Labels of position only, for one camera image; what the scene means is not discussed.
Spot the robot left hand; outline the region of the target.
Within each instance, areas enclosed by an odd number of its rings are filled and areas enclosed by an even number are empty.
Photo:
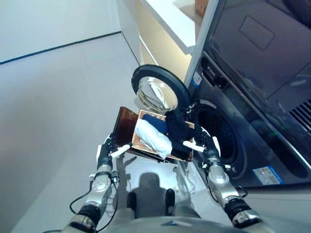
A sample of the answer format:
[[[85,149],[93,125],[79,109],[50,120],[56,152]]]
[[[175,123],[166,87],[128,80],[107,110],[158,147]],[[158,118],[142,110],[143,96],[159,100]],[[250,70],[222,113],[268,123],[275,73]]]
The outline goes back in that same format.
[[[117,158],[121,154],[125,153],[132,147],[132,143],[126,143],[121,147],[116,145],[116,136],[114,133],[110,133],[105,139],[103,144],[100,144],[97,148],[96,160],[97,168],[104,165],[112,166],[112,159]]]

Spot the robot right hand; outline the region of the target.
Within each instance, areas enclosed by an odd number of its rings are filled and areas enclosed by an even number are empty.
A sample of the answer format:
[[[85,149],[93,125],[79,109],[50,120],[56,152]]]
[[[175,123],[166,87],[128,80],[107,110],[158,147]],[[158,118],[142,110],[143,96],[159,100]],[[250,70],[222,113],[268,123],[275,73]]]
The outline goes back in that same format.
[[[201,127],[200,137],[203,140],[203,144],[201,146],[197,145],[195,140],[193,140],[193,142],[183,141],[182,145],[202,153],[205,162],[220,162],[221,153],[217,137],[211,136],[203,127]]]

